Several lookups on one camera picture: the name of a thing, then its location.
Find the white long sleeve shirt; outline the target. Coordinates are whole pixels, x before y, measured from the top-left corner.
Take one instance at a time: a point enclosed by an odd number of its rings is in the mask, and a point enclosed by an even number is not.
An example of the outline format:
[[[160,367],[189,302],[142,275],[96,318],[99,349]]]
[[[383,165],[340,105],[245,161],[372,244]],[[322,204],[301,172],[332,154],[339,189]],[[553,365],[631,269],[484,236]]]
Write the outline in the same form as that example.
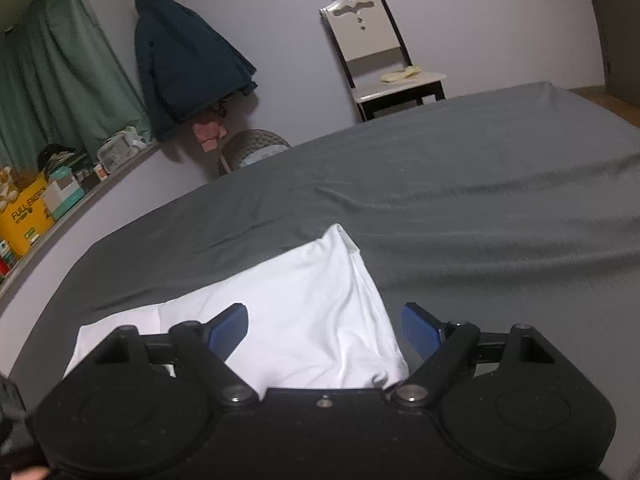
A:
[[[163,334],[180,322],[205,323],[232,304],[247,308],[248,331],[226,362],[258,393],[386,388],[409,375],[360,249],[339,224],[232,278],[82,326],[67,367],[118,326]]]

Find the grey bed sheet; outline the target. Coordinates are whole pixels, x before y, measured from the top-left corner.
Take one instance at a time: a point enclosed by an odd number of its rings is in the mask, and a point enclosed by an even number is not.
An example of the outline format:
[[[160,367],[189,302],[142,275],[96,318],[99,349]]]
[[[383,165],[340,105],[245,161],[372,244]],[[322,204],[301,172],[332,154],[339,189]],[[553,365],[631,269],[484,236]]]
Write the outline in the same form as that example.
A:
[[[207,183],[94,243],[11,377],[28,405],[80,326],[192,292],[342,226],[390,316],[536,327],[617,418],[603,467],[639,474],[639,131],[540,82],[406,110]]]

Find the woven grey basket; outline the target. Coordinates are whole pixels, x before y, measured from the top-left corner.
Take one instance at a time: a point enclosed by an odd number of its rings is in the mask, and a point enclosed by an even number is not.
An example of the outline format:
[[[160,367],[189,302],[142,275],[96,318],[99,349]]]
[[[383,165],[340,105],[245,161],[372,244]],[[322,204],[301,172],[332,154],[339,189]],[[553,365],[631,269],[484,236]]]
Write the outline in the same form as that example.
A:
[[[232,171],[242,169],[239,162],[250,153],[269,145],[292,145],[282,136],[264,129],[248,129],[232,134],[221,144],[218,151],[218,174],[225,176]]]

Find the white plastic bag in basket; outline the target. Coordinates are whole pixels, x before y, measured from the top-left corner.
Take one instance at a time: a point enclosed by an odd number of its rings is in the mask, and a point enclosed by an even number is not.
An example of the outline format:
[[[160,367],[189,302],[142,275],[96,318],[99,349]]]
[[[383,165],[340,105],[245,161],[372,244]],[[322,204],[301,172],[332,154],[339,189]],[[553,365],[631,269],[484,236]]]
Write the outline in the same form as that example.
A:
[[[285,145],[265,146],[264,148],[260,148],[259,150],[254,151],[253,153],[250,153],[249,155],[245,156],[239,162],[239,167],[244,168],[250,165],[254,165],[256,164],[256,162],[261,162],[264,159],[286,152],[287,150],[288,150],[288,147]]]

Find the pink hanging cloth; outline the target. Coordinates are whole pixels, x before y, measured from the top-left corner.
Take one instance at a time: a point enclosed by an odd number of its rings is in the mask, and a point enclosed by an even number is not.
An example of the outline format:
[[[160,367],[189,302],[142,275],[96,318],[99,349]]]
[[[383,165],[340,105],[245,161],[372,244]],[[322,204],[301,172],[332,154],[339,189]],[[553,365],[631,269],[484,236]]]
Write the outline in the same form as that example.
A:
[[[192,131],[205,153],[217,151],[220,141],[228,136],[227,127],[217,119],[194,122]]]

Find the clear plastic storage box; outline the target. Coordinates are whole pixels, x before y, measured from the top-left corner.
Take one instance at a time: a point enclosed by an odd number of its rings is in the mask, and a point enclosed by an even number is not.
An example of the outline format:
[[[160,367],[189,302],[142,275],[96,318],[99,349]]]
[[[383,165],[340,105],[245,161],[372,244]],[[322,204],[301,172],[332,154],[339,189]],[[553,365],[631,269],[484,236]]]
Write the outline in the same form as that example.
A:
[[[124,166],[146,148],[146,143],[134,127],[116,132],[96,152],[96,157],[107,174]]]

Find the white and teal box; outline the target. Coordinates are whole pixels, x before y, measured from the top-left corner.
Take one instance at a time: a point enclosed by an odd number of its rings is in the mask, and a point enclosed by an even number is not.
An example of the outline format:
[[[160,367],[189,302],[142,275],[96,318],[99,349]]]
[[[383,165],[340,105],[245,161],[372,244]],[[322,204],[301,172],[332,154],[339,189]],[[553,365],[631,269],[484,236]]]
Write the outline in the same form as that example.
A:
[[[43,203],[55,221],[60,220],[67,211],[79,203],[85,196],[70,167],[56,168],[42,194]]]

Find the yellow cardboard box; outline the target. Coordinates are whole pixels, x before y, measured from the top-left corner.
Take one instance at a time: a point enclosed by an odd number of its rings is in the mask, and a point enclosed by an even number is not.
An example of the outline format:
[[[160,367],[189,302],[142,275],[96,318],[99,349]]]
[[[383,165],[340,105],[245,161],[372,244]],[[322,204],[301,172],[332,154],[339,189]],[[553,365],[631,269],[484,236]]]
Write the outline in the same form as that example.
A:
[[[47,185],[40,172],[17,201],[1,213],[1,238],[19,257],[28,254],[32,245],[54,226],[54,219],[42,199]]]

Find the red snack packet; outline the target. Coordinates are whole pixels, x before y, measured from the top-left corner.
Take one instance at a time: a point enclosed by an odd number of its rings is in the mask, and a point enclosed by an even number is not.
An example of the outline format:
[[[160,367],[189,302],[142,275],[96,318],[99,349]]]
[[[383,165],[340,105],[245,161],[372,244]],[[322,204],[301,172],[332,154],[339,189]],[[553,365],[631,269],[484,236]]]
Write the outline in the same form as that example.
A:
[[[16,258],[10,244],[0,240],[0,275],[4,280],[16,265]]]

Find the black cap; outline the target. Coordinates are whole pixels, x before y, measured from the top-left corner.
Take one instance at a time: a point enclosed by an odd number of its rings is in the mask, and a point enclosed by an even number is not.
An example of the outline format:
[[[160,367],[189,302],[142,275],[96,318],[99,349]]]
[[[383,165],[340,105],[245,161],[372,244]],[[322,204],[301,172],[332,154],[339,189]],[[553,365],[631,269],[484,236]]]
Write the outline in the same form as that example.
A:
[[[52,157],[74,154],[75,152],[76,150],[74,148],[70,148],[63,144],[51,143],[46,145],[37,155],[38,171],[43,171]]]

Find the stuffed toy animal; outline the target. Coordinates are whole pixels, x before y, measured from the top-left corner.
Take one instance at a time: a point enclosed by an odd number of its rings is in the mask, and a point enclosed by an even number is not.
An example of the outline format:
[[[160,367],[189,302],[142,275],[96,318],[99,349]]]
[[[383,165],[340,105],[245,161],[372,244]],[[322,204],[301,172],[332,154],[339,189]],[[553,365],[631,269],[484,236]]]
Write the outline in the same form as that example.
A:
[[[22,191],[25,191],[34,180],[34,173],[30,170],[16,170],[4,166],[0,170],[0,211],[3,212],[15,203]]]

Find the yellow cloth on chair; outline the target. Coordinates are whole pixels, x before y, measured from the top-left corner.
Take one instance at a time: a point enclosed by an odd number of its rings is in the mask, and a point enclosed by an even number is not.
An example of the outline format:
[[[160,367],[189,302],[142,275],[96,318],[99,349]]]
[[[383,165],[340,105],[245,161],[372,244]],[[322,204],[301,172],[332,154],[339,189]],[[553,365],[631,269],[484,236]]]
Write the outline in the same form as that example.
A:
[[[422,73],[422,70],[418,66],[408,65],[402,70],[395,70],[394,72],[384,74],[380,77],[380,81],[386,84],[394,84],[395,82],[404,81],[414,76],[418,76]]]

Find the black and cream wooden chair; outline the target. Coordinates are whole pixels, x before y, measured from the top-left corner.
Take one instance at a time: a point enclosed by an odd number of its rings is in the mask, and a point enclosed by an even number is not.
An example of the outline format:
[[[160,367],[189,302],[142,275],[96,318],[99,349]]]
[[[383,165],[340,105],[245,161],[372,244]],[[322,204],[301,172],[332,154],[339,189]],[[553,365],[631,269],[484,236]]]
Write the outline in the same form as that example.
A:
[[[335,0],[319,14],[361,120],[392,108],[421,106],[427,98],[446,99],[446,76],[421,67],[420,75],[407,80],[380,81],[384,74],[417,66],[386,0]]]

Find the dark teal hanging jacket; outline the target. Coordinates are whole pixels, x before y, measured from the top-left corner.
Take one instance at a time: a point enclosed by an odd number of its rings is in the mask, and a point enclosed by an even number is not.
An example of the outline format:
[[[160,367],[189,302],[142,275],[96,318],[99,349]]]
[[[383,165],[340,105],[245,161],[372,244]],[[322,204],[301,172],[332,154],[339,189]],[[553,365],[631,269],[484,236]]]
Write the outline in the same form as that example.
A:
[[[134,0],[134,52],[156,140],[229,96],[256,88],[256,67],[204,18],[176,0]]]

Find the green curtain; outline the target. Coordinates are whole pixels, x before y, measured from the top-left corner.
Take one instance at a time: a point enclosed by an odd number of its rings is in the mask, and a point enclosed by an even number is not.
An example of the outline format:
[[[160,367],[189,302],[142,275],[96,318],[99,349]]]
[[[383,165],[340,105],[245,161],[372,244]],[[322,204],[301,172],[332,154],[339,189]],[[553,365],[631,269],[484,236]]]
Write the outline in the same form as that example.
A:
[[[152,132],[142,97],[87,0],[34,0],[1,35],[1,161],[34,169],[49,144],[94,156],[127,127]]]

